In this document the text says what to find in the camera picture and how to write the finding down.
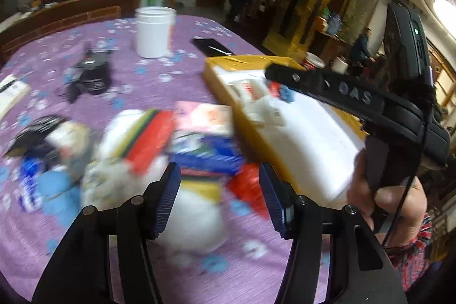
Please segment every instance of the round ceiling lamp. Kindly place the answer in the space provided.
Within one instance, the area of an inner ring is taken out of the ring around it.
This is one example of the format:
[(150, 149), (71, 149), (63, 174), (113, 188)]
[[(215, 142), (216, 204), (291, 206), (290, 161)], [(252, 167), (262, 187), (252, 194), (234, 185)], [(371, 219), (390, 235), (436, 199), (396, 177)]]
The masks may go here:
[(447, 0), (434, 0), (434, 12), (443, 26), (456, 38), (456, 7)]

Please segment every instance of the striped sleeve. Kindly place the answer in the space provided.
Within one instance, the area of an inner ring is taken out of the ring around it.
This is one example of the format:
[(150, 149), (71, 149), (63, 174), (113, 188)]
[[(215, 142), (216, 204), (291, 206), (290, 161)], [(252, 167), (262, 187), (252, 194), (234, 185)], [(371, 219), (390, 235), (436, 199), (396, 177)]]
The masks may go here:
[(432, 221), (426, 213), (418, 235), (406, 246), (386, 249), (391, 263), (401, 280), (404, 291), (410, 289), (429, 267), (425, 258), (425, 248), (431, 242)]

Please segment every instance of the purple tablecloth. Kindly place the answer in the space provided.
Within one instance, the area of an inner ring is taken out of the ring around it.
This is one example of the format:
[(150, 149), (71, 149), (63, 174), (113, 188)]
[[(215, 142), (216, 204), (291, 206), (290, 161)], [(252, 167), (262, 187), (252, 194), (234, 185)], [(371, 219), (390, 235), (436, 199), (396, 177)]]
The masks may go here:
[[(172, 109), (181, 100), (215, 102), (201, 78), (204, 55), (190, 42), (194, 37), (215, 38), (236, 54), (261, 54), (215, 21), (199, 17), (178, 16), (169, 58), (140, 58), (134, 51), (135, 33), (134, 19), (120, 19), (58, 32), (18, 50), (0, 72), (0, 81), (8, 74), (19, 76), (34, 70), (25, 78), (31, 91), (0, 122), (0, 154), (20, 129), (47, 114), (58, 113), (103, 129), (125, 109)], [(82, 95), (70, 105), (57, 93), (81, 59), (86, 41), (115, 50), (111, 57), (113, 84), (104, 95)], [(66, 228), (40, 210), (21, 210), (18, 165), (16, 160), (0, 160), (0, 271), (30, 300)], [(170, 266), (161, 249), (150, 249), (166, 304), (274, 302), (290, 242), (281, 240), (269, 220), (252, 213), (228, 192), (222, 208), (230, 238), (213, 254), (193, 257), (190, 267), (182, 270)], [(112, 266), (116, 298), (122, 301), (116, 258), (112, 258)], [(317, 303), (324, 299), (326, 266), (320, 272)]]

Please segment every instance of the screw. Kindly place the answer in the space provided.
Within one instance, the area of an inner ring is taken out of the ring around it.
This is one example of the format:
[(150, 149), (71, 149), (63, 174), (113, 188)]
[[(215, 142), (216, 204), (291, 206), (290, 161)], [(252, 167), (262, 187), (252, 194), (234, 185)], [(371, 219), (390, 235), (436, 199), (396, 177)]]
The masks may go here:
[(353, 205), (345, 205), (345, 211), (351, 215), (356, 214), (357, 212), (356, 208)]
[(86, 206), (83, 208), (83, 214), (84, 215), (91, 215), (95, 211), (95, 206)]
[(142, 204), (142, 202), (144, 201), (144, 197), (142, 196), (135, 196), (131, 199), (131, 203), (133, 205), (139, 205), (139, 204)]

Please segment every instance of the hand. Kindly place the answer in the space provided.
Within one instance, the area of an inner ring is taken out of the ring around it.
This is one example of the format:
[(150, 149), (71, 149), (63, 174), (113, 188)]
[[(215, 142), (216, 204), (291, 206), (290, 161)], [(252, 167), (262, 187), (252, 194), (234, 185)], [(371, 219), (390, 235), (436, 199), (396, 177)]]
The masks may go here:
[[(371, 229), (373, 229), (371, 215), (375, 205), (380, 206), (388, 213), (394, 213), (397, 210), (404, 189), (405, 187), (403, 186), (384, 187), (373, 195), (366, 180), (365, 150), (363, 149), (356, 156), (355, 171), (347, 192), (348, 203), (360, 210)], [(416, 237), (420, 231), (426, 209), (427, 198), (423, 186), (419, 179), (415, 177), (387, 247), (405, 246), (411, 239)], [(384, 235), (377, 235), (377, 238), (382, 242)]]

